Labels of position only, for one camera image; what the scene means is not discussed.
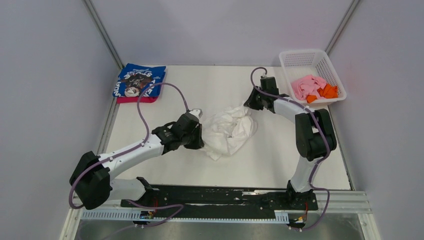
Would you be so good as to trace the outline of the white printed t shirt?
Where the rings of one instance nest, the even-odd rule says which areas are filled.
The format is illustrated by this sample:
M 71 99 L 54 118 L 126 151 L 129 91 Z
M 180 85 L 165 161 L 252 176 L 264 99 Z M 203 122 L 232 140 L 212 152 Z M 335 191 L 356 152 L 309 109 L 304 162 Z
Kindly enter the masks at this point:
M 202 123 L 202 151 L 214 161 L 230 157 L 256 133 L 257 122 L 246 106 L 228 107 Z

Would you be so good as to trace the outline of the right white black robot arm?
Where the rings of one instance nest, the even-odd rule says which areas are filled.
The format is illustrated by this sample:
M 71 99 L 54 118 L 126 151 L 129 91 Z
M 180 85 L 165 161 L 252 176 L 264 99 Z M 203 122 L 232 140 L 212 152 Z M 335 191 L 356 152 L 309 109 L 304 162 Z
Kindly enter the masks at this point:
M 294 124 L 295 144 L 299 160 L 294 175 L 287 184 L 286 204 L 298 209 L 306 201 L 304 193 L 316 190 L 313 185 L 321 163 L 336 149 L 337 140 L 328 110 L 304 106 L 287 94 L 281 94 L 276 79 L 262 76 L 244 106 L 252 110 L 268 110 Z

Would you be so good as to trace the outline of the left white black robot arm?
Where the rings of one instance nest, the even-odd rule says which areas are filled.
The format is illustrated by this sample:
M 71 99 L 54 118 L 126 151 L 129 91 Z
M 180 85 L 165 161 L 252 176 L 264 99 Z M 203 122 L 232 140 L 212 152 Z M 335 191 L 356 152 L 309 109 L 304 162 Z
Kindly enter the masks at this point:
M 147 138 L 111 153 L 83 154 L 69 180 L 71 193 L 78 196 L 81 206 L 87 210 L 113 200 L 131 200 L 142 207 L 149 206 L 153 193 L 144 178 L 119 179 L 118 176 L 181 146 L 191 150 L 203 148 L 202 114 L 201 109 L 189 110 L 177 121 L 155 128 Z

